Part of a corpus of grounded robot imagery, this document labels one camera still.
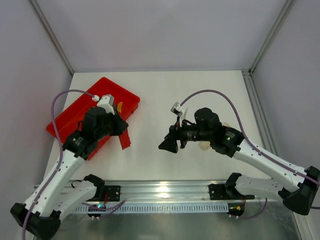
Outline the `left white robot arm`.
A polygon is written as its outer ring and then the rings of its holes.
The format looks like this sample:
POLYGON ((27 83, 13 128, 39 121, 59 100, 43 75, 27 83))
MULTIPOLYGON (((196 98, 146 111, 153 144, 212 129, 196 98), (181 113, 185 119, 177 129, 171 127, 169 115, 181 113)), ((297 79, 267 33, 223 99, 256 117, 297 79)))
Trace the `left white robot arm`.
POLYGON ((71 176, 98 148, 99 141, 122 135, 128 126, 115 108, 91 107, 66 138, 59 159, 39 187, 24 203, 15 203, 10 209, 18 225, 40 240, 50 240, 73 209, 88 200, 102 198, 105 182, 92 174, 64 197, 61 193, 71 176))

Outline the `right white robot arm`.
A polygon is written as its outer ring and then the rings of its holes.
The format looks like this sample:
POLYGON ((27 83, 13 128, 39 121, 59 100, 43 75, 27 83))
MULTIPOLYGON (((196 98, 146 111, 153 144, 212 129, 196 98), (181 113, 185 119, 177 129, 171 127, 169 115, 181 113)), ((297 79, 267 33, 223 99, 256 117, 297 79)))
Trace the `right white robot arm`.
POLYGON ((195 122, 185 119, 184 113, 173 110, 176 123, 158 146, 176 154, 188 142, 208 142, 221 155, 240 160, 268 175, 268 179, 252 178, 232 173, 224 184, 230 199, 251 199, 254 196, 277 200, 292 212, 307 216, 319 189, 320 171, 310 166, 303 168, 289 163, 251 143, 235 128, 223 125, 219 116, 209 108, 194 113, 195 122))

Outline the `red paper napkin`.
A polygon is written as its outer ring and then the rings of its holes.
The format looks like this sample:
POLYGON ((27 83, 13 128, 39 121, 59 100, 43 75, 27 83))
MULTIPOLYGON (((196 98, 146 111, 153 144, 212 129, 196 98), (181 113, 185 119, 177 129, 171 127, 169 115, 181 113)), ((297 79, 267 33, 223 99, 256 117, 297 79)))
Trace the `red paper napkin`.
POLYGON ((127 149, 131 146, 131 140, 129 131, 126 129, 122 134, 118 136, 122 150, 127 149))

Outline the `yellow plastic spoon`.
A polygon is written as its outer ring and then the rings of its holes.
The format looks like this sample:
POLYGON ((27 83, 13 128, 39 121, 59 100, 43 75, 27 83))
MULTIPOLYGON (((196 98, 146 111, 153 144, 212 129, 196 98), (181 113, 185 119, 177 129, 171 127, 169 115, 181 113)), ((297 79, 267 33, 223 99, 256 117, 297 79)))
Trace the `yellow plastic spoon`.
POLYGON ((123 102, 119 102, 118 105, 117 105, 117 111, 119 113, 122 113, 122 107, 123 107, 123 102))

